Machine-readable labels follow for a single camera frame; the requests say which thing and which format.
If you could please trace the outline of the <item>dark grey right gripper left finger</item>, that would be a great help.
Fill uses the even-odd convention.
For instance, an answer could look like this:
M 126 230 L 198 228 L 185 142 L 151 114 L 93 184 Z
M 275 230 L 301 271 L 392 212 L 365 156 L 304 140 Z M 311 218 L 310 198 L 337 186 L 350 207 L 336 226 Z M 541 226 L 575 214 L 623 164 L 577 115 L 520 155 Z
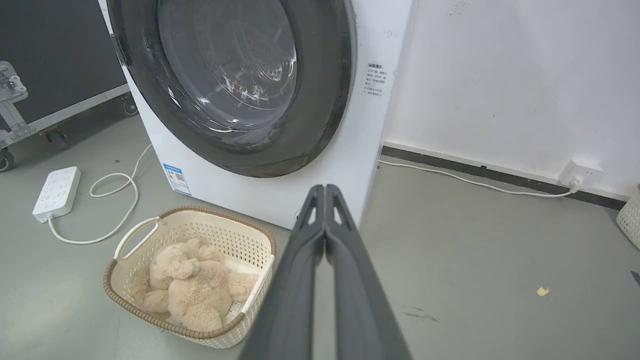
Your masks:
M 325 186 L 309 190 L 238 360 L 313 360 L 316 268 L 325 248 Z

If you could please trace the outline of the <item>white power strip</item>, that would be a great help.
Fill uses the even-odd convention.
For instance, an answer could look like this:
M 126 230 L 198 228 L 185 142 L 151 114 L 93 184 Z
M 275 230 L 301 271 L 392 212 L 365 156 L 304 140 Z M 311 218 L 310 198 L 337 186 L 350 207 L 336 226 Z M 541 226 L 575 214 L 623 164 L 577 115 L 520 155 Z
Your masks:
M 51 171 L 32 210 L 34 218 L 44 224 L 71 212 L 81 177 L 77 166 Z

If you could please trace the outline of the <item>white perforated basket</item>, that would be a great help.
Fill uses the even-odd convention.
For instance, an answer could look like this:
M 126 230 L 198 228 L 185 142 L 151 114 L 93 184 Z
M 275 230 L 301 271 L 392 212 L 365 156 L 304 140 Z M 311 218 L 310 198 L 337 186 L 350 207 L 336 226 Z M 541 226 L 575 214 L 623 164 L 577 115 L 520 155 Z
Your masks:
M 627 239 L 640 251 L 640 183 L 618 212 L 615 221 Z

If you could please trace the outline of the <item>beige plush teddy bear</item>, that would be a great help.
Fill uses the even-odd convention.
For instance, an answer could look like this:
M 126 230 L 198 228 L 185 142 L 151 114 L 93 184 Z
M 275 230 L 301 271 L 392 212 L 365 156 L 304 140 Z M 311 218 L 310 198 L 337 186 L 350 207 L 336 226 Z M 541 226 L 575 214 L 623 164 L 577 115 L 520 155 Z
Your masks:
M 151 259 L 140 308 L 169 314 L 167 322 L 197 332 L 224 326 L 234 301 L 244 302 L 258 282 L 255 273 L 238 272 L 211 244 L 192 238 L 167 244 Z

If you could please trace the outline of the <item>cream plastic laundry basket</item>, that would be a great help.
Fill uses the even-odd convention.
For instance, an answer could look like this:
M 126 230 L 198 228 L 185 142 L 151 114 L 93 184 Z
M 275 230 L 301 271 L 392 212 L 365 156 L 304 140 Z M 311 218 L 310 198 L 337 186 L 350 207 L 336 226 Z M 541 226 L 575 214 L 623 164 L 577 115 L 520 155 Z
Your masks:
M 153 256 L 164 246 L 200 239 L 224 254 L 227 267 L 258 274 L 246 301 L 233 301 L 224 326 L 197 332 L 167 322 L 169 313 L 142 310 Z M 201 206 L 182 206 L 139 222 L 122 237 L 103 276 L 107 296 L 135 317 L 194 343 L 228 349 L 244 340 L 253 326 L 274 271 L 274 237 L 250 219 Z

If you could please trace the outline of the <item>white wall power plug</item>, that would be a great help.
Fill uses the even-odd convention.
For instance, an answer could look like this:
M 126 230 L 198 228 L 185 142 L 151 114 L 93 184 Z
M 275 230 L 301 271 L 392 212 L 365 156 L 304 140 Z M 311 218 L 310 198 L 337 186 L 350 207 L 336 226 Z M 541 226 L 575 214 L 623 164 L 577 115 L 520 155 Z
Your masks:
M 558 174 L 558 182 L 572 191 L 593 189 L 601 180 L 604 170 L 595 162 L 571 158 Z

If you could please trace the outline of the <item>blue energy label sticker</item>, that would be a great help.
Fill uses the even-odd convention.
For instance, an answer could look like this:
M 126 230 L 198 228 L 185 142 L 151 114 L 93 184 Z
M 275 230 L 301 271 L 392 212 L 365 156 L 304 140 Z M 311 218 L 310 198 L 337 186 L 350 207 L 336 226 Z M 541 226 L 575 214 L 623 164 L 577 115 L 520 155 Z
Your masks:
M 180 168 L 162 164 L 165 170 L 167 180 L 169 180 L 169 184 L 175 192 L 186 196 L 192 196 L 192 192 L 189 189 L 189 186 L 185 180 L 185 176 L 183 171 Z

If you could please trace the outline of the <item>white front-load washing machine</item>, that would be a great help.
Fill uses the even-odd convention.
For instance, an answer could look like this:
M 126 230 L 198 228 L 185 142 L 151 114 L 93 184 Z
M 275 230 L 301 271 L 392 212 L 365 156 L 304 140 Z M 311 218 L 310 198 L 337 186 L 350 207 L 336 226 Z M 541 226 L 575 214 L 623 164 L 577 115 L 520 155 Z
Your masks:
M 114 43 L 106 0 L 98 2 L 106 7 L 103 19 Z M 190 197 L 291 229 L 311 187 L 333 184 L 342 192 L 355 221 L 361 221 L 383 146 L 396 73 L 416 0 L 350 2 L 355 61 L 343 120 L 318 157 L 280 177 L 245 177 L 217 167 L 190 150 L 151 110 L 114 43 L 142 123 L 170 187 L 163 164 L 182 171 L 192 193 Z

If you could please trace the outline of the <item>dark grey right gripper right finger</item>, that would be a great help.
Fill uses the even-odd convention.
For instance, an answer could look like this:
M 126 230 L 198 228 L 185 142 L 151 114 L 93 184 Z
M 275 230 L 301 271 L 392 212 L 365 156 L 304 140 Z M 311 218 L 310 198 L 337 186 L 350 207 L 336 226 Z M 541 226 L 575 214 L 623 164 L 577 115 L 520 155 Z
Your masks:
M 329 184 L 325 200 L 337 360 L 413 360 L 342 192 Z

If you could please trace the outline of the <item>black flight case on wheels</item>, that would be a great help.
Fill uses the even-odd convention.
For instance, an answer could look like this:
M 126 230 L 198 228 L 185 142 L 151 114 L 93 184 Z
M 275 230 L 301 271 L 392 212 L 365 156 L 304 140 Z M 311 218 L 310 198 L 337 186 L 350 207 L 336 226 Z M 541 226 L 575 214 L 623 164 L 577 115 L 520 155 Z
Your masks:
M 9 147 L 39 135 L 66 147 L 61 125 L 102 104 L 138 114 L 99 0 L 0 0 L 0 174 Z

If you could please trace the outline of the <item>round dark washing machine door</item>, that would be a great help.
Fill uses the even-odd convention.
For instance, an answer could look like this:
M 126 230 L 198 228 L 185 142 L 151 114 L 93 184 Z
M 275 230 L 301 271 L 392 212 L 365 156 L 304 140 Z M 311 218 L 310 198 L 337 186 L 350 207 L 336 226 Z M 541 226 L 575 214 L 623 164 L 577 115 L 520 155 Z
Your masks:
M 119 59 L 165 127 L 245 177 L 294 173 L 345 118 L 351 0 L 106 0 Z

